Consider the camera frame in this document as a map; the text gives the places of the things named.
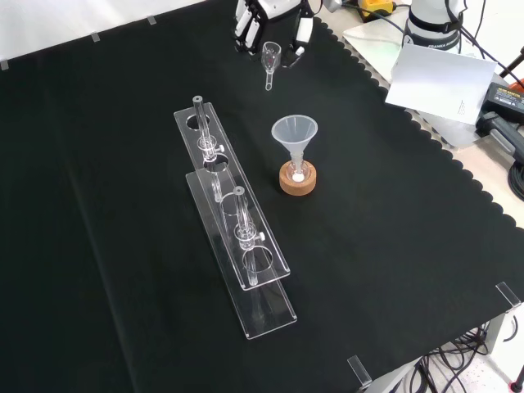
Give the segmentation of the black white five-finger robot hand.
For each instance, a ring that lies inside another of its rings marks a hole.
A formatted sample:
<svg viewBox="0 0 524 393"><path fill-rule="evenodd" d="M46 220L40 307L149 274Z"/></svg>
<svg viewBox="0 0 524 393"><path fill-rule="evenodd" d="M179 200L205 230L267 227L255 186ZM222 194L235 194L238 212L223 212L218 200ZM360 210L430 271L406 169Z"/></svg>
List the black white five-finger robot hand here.
<svg viewBox="0 0 524 393"><path fill-rule="evenodd" d="M292 68L304 56L314 29L314 12L308 1L238 1L233 27L236 49L247 53L251 59L259 59L260 40L267 25L289 16L296 16L296 28L281 59L284 68Z"/></svg>

